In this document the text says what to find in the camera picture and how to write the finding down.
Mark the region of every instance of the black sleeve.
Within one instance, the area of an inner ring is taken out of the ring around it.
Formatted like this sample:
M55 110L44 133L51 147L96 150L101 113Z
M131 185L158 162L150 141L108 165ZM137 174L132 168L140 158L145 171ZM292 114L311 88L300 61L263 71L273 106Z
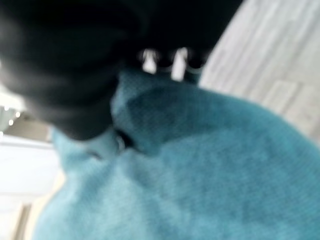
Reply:
M144 34L154 7L132 2L2 0L0 80L69 137L98 135L112 123L121 43Z

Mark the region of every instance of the teal blanket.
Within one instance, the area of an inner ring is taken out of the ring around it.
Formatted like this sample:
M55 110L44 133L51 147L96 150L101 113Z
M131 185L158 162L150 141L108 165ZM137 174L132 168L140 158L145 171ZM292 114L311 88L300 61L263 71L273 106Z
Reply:
M320 239L320 153L293 127L161 76L119 79L114 127L132 144L98 159L55 131L67 181L33 240Z

